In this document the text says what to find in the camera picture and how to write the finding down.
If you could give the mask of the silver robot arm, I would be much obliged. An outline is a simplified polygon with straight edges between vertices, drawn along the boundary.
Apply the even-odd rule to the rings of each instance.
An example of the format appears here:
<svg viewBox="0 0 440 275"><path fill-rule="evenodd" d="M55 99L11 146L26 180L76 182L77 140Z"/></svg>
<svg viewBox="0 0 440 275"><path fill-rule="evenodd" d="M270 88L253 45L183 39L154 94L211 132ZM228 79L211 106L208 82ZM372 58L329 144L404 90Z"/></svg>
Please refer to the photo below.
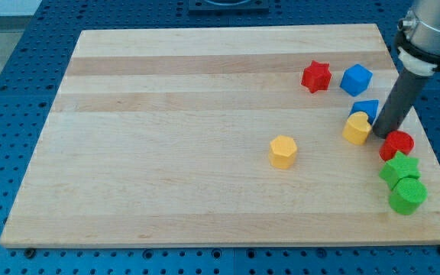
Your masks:
<svg viewBox="0 0 440 275"><path fill-rule="evenodd" d="M411 73L430 77L440 72L440 0L416 0L398 22L395 47Z"/></svg>

